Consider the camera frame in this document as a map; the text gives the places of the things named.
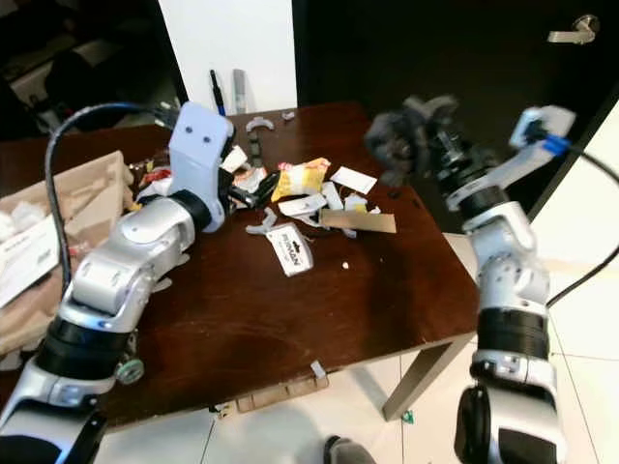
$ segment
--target dark brown tabletop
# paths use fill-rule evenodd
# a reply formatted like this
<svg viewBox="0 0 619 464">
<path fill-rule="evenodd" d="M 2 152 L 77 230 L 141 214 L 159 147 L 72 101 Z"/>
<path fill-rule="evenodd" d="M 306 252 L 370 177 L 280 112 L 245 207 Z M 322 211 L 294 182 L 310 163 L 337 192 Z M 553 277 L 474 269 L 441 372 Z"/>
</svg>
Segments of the dark brown tabletop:
<svg viewBox="0 0 619 464">
<path fill-rule="evenodd" d="M 328 177 L 341 165 L 380 174 L 363 145 L 368 119 L 358 104 L 301 108 L 286 124 L 279 111 L 264 115 L 276 124 L 273 132 L 260 130 L 268 169 L 324 157 L 332 163 Z M 230 118 L 245 149 L 251 116 Z M 114 150 L 126 162 L 143 160 L 168 138 L 155 126 L 70 135 L 56 171 Z M 45 143 L 0 144 L 1 195 L 43 178 Z M 415 191 L 390 190 L 377 184 L 368 199 L 395 214 L 397 234 L 360 232 L 350 240 L 338 230 L 298 224 L 313 238 L 314 267 L 293 277 L 283 274 L 265 237 L 245 232 L 262 220 L 261 212 L 238 212 L 217 233 L 199 237 L 191 260 L 170 273 L 172 286 L 153 295 L 142 315 L 139 356 L 146 374 L 111 392 L 111 422 L 214 405 L 308 377 L 314 360 L 333 371 L 473 332 L 473 281 Z M 2 403 L 15 380 L 15 373 L 0 374 Z"/>
</svg>

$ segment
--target door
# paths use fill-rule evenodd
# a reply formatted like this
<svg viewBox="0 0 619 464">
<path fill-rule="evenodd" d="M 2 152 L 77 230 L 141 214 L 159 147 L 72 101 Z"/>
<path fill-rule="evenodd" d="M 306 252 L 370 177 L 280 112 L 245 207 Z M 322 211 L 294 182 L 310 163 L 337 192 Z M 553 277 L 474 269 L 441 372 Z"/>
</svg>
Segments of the door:
<svg viewBox="0 0 619 464">
<path fill-rule="evenodd" d="M 577 114 L 579 140 L 617 81 L 619 9 L 613 0 L 293 1 L 300 103 L 356 100 L 369 116 L 415 94 L 451 94 L 472 141 L 509 156 L 507 140 L 527 106 Z M 583 15 L 600 30 L 591 43 L 550 43 Z M 531 212 L 564 161 L 509 188 Z M 417 183 L 443 230 L 459 231 L 433 183 Z"/>
</svg>

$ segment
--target snack wrapper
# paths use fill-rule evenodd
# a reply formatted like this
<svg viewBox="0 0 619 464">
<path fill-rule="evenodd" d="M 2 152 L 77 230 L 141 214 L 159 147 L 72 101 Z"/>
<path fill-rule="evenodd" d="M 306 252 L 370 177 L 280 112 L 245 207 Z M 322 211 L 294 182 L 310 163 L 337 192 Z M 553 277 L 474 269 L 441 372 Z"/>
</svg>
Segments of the snack wrapper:
<svg viewBox="0 0 619 464">
<path fill-rule="evenodd" d="M 322 180 L 331 163 L 324 158 L 313 159 L 301 164 L 281 162 L 278 186 L 273 190 L 271 201 L 290 195 L 312 195 L 322 189 Z"/>
</svg>

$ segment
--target table leg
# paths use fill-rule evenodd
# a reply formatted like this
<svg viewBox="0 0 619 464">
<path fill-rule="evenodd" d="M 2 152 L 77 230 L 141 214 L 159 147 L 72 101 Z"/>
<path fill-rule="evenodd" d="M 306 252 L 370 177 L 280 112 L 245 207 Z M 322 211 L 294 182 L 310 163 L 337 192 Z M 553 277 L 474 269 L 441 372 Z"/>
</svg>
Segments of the table leg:
<svg viewBox="0 0 619 464">
<path fill-rule="evenodd" d="M 422 350 L 399 381 L 383 406 L 386 421 L 399 419 L 426 390 L 447 365 L 462 351 L 472 334 L 462 335 L 450 342 Z"/>
</svg>

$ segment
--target black cable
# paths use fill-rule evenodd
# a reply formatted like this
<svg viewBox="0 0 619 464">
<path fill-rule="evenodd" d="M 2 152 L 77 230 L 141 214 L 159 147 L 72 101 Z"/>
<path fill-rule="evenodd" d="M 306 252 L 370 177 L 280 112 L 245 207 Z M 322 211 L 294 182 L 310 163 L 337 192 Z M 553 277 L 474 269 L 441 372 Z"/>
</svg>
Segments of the black cable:
<svg viewBox="0 0 619 464">
<path fill-rule="evenodd" d="M 579 148 L 570 147 L 570 150 L 575 153 L 578 153 L 585 160 L 589 161 L 591 164 L 596 166 L 598 169 L 602 170 L 608 177 L 610 177 L 613 181 L 615 181 L 617 186 L 619 186 L 619 175 L 617 175 L 617 173 L 615 173 L 611 168 L 606 166 L 603 162 L 601 162 L 598 159 L 593 158 L 591 155 L 585 153 L 583 150 L 580 150 Z M 577 287 L 582 285 L 584 282 L 589 280 L 591 277 L 597 275 L 602 269 L 608 266 L 608 264 L 610 264 L 610 262 L 613 259 L 615 259 L 618 254 L 619 254 L 619 245 L 617 245 L 617 247 L 604 259 L 604 261 L 598 264 L 595 268 L 593 268 L 591 271 L 589 271 L 579 280 L 574 282 L 572 285 L 567 286 L 566 288 L 561 290 L 559 293 L 557 293 L 554 297 L 552 297 L 546 304 L 546 307 L 548 308 L 552 307 L 554 304 L 556 304 L 559 300 L 561 300 L 567 294 L 575 290 Z"/>
<path fill-rule="evenodd" d="M 63 294 L 71 282 L 71 258 L 69 255 L 69 243 L 67 242 L 67 235 L 65 234 L 65 223 L 60 214 L 60 205 L 58 203 L 58 195 L 56 193 L 56 186 L 54 183 L 51 165 L 54 161 L 54 157 L 56 156 L 58 142 L 68 130 L 75 126 L 75 123 L 89 115 L 106 111 L 125 111 L 127 113 L 152 112 L 156 116 L 159 116 L 157 109 L 151 109 L 140 104 L 125 101 L 96 104 L 93 106 L 86 106 L 71 115 L 71 117 L 65 120 L 65 122 L 63 122 L 62 125 L 50 136 L 49 142 L 47 143 L 47 149 L 45 150 L 45 188 L 47 190 L 47 198 L 49 199 L 49 209 L 54 220 L 56 233 L 58 234 L 60 263 L 62 265 Z"/>
</svg>

